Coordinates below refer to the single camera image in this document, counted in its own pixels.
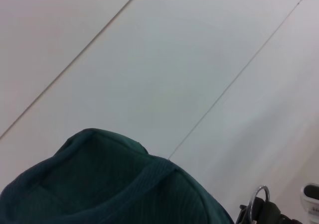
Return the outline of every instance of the metal ring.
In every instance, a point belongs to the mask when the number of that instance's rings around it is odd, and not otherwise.
[[[248,205],[248,207],[249,207],[248,211],[249,211],[249,222],[250,222],[250,224],[253,223],[253,206],[254,206],[255,199],[256,199],[256,197],[257,197],[257,194],[258,194],[262,189],[264,189],[264,190],[265,190],[265,193],[266,193],[266,202],[269,201],[269,196],[270,196],[270,195],[269,195],[269,189],[267,188],[267,186],[262,185],[262,186],[260,186],[259,188],[257,188],[256,191],[255,191],[255,193],[252,195],[252,197],[251,197],[251,199],[250,199],[250,201],[249,201],[249,205]]]

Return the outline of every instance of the ribbed fabric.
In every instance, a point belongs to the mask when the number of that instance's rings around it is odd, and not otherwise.
[[[86,129],[0,195],[0,224],[232,224],[190,175],[122,135]]]

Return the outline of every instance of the green fabric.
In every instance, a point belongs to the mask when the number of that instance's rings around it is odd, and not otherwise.
[[[153,176],[142,177],[141,173],[157,166],[156,162],[164,167]],[[163,176],[157,182],[158,174]],[[139,187],[149,190],[141,194]],[[116,198],[121,200],[119,204],[115,204]],[[115,213],[111,219],[105,218],[104,207]],[[217,201],[181,168],[149,155],[127,137],[98,129],[86,129],[68,139],[52,158],[21,174],[0,196],[0,224],[55,223],[60,217],[66,217],[63,223],[72,224],[233,223]]]

